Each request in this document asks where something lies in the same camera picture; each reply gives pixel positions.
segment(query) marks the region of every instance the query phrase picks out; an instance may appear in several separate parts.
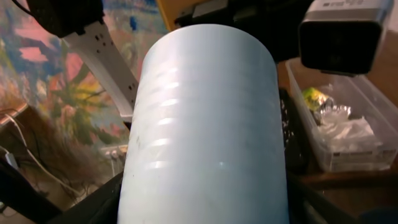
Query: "cylindrical object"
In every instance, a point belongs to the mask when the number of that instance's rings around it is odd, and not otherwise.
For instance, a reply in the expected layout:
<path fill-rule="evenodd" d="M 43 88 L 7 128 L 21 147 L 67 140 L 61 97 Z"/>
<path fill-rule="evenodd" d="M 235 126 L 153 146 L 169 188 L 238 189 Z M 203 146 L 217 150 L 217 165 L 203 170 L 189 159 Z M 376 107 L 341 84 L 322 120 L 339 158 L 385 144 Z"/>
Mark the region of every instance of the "cylindrical object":
<path fill-rule="evenodd" d="M 277 72 L 227 26 L 167 34 L 145 57 L 118 223 L 288 223 Z"/>

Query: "plastic storage box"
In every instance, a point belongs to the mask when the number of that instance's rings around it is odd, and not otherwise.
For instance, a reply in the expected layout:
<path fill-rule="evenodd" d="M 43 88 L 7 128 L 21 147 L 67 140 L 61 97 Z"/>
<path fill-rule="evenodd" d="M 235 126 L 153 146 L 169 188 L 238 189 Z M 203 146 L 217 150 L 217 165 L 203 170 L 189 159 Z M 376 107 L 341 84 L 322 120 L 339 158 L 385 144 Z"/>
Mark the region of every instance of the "plastic storage box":
<path fill-rule="evenodd" d="M 319 166 L 327 172 L 389 169 L 398 148 L 398 109 L 364 76 L 355 78 L 321 73 L 306 68 L 299 58 L 286 63 L 290 78 L 290 94 L 295 101 Z M 339 104 L 350 106 L 352 114 L 360 114 L 369 123 L 379 144 L 367 138 L 325 140 L 307 108 L 302 91 L 330 86 L 326 94 Z M 355 151 L 331 151 L 330 144 Z"/>

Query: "painted canvas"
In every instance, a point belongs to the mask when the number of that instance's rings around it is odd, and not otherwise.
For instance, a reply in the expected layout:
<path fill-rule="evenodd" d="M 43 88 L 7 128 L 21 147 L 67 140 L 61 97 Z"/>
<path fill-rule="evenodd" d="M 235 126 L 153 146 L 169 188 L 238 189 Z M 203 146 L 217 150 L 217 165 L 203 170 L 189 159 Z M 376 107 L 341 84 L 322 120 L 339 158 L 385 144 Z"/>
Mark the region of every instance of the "painted canvas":
<path fill-rule="evenodd" d="M 27 7 L 25 0 L 19 2 Z M 103 4 L 111 37 L 139 78 L 146 52 L 167 33 L 155 0 Z M 41 120 L 24 125 L 35 131 L 35 147 L 40 149 L 35 153 L 48 167 L 67 173 L 72 182 L 103 184 L 100 180 L 111 176 L 109 161 L 99 151 L 127 144 L 129 137 L 112 99 L 65 43 L 11 0 L 1 1 L 0 109 L 24 102 Z M 25 163 L 34 165 L 28 157 Z"/>

